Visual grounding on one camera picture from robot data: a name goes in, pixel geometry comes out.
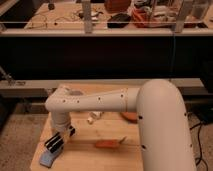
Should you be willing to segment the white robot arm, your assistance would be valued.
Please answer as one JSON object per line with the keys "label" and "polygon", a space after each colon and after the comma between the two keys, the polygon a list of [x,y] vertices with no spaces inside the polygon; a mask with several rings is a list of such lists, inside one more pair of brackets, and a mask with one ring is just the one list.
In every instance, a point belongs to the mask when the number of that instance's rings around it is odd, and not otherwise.
{"label": "white robot arm", "polygon": [[60,86],[45,107],[59,132],[71,125],[72,111],[135,112],[144,171],[197,171],[182,94],[165,79],[86,95]]}

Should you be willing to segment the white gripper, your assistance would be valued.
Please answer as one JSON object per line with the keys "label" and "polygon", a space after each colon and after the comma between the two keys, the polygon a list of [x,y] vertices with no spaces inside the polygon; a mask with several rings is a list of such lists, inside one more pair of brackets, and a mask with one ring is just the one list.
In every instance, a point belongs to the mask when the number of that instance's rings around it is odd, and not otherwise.
{"label": "white gripper", "polygon": [[57,149],[59,149],[64,144],[64,140],[68,140],[76,132],[75,128],[70,123],[65,125],[52,124],[51,131],[54,136],[44,143],[46,148],[51,147],[51,153],[54,153]]}

